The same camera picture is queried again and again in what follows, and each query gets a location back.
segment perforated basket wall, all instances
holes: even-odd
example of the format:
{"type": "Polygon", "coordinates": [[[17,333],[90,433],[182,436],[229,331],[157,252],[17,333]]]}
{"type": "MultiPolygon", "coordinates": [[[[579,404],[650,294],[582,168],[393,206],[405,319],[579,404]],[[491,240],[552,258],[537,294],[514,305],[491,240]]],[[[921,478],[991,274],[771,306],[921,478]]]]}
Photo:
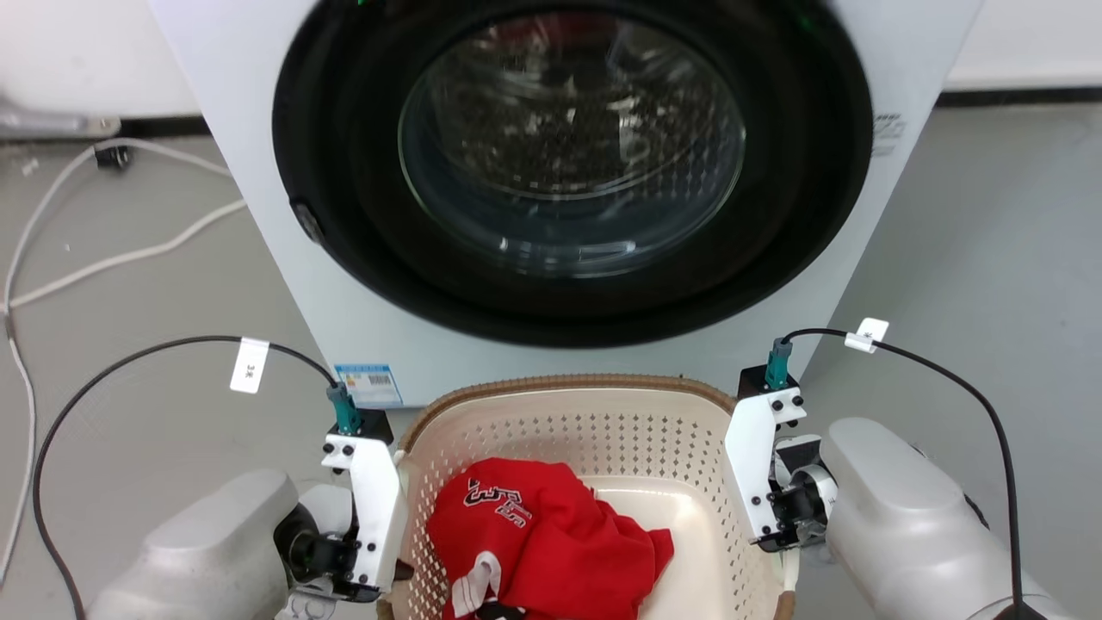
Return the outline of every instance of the perforated basket wall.
{"type": "MultiPolygon", "coordinates": [[[[453,476],[488,457],[565,463],[577,476],[677,480],[710,503],[723,534],[723,617],[771,619],[781,591],[769,557],[741,535],[723,483],[723,437],[734,403],[702,383],[633,376],[539,378],[449,394],[429,406],[401,443],[410,526],[403,559],[413,580],[396,589],[400,620],[436,620],[449,583],[424,524],[453,476]]],[[[692,607],[685,608],[692,612],[692,607]]]]}

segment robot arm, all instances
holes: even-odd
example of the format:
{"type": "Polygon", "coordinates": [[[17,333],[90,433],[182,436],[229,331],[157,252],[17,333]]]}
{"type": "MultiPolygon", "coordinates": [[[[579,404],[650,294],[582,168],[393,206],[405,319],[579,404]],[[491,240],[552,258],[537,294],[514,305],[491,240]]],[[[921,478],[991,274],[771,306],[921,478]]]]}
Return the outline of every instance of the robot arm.
{"type": "MultiPolygon", "coordinates": [[[[782,418],[806,413],[796,382],[768,391],[764,370],[744,374],[743,388],[759,394],[739,400],[725,438],[727,480],[743,501],[747,536],[767,552],[825,542],[883,620],[998,618],[1011,601],[1009,554],[960,487],[863,418],[774,452],[782,418]]],[[[1070,620],[1028,576],[1025,594],[1041,618],[1070,620]]]]}
{"type": "Polygon", "coordinates": [[[386,416],[341,413],[322,465],[348,471],[352,491],[322,485],[300,498],[283,472],[241,476],[150,534],[89,618],[271,620],[289,596],[309,617],[327,618],[314,608],[371,602],[410,578],[398,561],[408,508],[386,416]]]}

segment laundry basket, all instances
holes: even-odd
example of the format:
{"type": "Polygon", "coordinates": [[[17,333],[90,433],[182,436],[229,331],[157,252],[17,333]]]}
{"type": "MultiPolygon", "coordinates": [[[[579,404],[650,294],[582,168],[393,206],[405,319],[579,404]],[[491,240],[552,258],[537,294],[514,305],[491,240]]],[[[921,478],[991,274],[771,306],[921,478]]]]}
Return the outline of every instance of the laundry basket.
{"type": "Polygon", "coordinates": [[[780,597],[773,558],[743,537],[745,518],[724,486],[733,410],[703,383],[636,376],[517,380],[437,400],[400,445],[410,504],[402,559],[414,576],[380,602],[380,619],[439,620],[450,588],[425,522],[441,488],[489,457],[564,463],[617,512],[670,529],[674,556],[641,620],[790,618],[791,595],[780,597]]]}

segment printed number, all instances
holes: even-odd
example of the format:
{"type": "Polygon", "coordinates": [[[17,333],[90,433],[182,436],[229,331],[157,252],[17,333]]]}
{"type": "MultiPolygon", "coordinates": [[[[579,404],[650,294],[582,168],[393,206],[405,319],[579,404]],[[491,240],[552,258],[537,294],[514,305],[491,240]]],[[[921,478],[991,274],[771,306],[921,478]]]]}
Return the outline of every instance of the printed number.
{"type": "Polygon", "coordinates": [[[525,510],[523,499],[519,492],[497,487],[483,489],[478,481],[473,478],[467,481],[467,497],[463,499],[463,505],[471,508],[480,503],[501,500],[504,502],[497,507],[497,510],[494,511],[495,513],[504,516],[506,521],[509,521],[517,527],[528,525],[528,522],[532,519],[532,513],[525,510]]]}

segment black cable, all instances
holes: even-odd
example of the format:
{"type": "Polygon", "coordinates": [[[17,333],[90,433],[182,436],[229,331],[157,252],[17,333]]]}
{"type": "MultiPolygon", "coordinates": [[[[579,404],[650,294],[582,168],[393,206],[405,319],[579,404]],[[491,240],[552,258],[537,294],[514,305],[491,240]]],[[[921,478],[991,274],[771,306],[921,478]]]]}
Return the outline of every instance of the black cable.
{"type": "MultiPolygon", "coordinates": [[[[840,338],[845,338],[849,335],[842,330],[832,330],[827,328],[810,328],[806,330],[796,330],[781,339],[781,345],[788,345],[790,340],[798,336],[836,336],[840,338]]],[[[998,414],[995,413],[995,409],[987,401],[987,398],[980,393],[972,384],[964,381],[955,373],[944,369],[933,362],[906,351],[899,349],[893,345],[886,342],[879,342],[877,340],[873,341],[873,346],[883,349],[885,351],[895,353],[906,358],[912,362],[918,362],[919,365],[934,371],[942,377],[951,380],[957,385],[964,389],[965,392],[975,398],[976,401],[983,405],[986,410],[987,416],[991,417],[991,424],[995,426],[995,435],[998,436],[998,449],[1003,453],[1003,469],[1006,474],[1006,503],[1007,512],[1011,525],[1011,579],[1012,579],[1012,594],[1014,598],[1014,613],[1015,618],[1019,618],[1024,613],[1025,603],[1023,601],[1022,591],[1022,540],[1018,534],[1018,491],[1017,486],[1014,482],[1014,465],[1011,463],[1011,445],[1006,440],[1006,432],[1003,431],[1003,423],[998,420],[998,414]]]]}
{"type": "MultiPolygon", "coordinates": [[[[65,561],[62,559],[60,553],[57,553],[57,547],[54,545],[53,539],[50,537],[50,532],[46,529],[46,522],[42,516],[42,467],[46,463],[46,455],[50,453],[50,446],[54,443],[54,437],[57,435],[57,429],[61,428],[62,423],[68,417],[69,413],[76,406],[77,403],[83,399],[93,388],[99,382],[107,379],[108,376],[115,371],[126,367],[130,362],[145,358],[156,353],[158,351],[164,351],[166,349],[175,349],[176,347],[183,347],[185,345],[195,345],[198,342],[240,342],[241,337],[239,336],[197,336],[192,338],[182,338],[180,340],[171,340],[169,342],[162,342],[149,349],[143,349],[137,353],[127,356],[126,358],[115,362],[110,367],[104,369],[98,376],[91,378],[91,381],[84,384],[84,388],[77,391],[76,394],[69,399],[69,402],[65,404],[62,409],[62,413],[57,415],[57,420],[50,427],[50,432],[46,433],[45,439],[42,440],[42,448],[39,450],[39,459],[34,465],[34,479],[31,483],[31,499],[34,505],[34,524],[39,527],[39,536],[42,537],[42,544],[46,546],[46,552],[50,553],[50,558],[54,561],[54,566],[57,567],[58,573],[62,574],[62,579],[65,580],[65,588],[68,590],[69,599],[73,601],[73,613],[76,616],[77,620],[85,620],[84,603],[80,601],[80,592],[76,589],[76,584],[73,581],[73,574],[69,573],[68,566],[65,565],[65,561]]],[[[310,368],[314,369],[325,381],[329,383],[329,388],[336,388],[337,382],[329,374],[329,371],[325,367],[318,365],[317,362],[311,360],[306,356],[291,349],[289,347],[283,347],[282,345],[270,344],[269,349],[279,351],[280,353],[285,353],[301,362],[304,362],[310,368]]]]}

